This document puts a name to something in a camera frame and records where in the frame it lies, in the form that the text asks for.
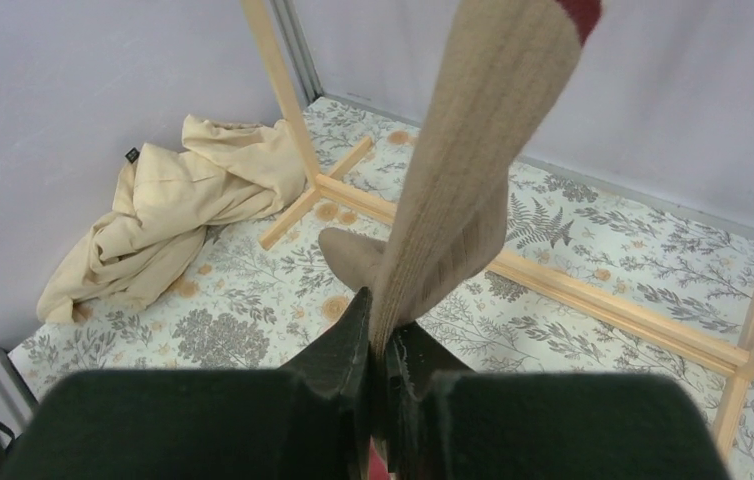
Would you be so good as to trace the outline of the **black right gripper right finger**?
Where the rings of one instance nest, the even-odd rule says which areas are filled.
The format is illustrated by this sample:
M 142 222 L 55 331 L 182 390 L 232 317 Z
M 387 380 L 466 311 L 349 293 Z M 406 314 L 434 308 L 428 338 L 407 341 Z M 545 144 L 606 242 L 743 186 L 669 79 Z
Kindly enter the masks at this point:
M 418 325 L 386 349 L 401 479 L 725 479 L 698 408 L 633 373 L 478 373 Z

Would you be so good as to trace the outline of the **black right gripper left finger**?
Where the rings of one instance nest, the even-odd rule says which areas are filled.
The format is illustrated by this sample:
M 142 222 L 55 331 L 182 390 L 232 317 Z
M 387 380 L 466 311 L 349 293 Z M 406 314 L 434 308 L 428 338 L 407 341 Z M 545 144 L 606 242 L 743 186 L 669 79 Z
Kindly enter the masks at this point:
M 368 467 L 359 291 L 275 369 L 90 370 L 40 402 L 4 479 L 360 479 Z

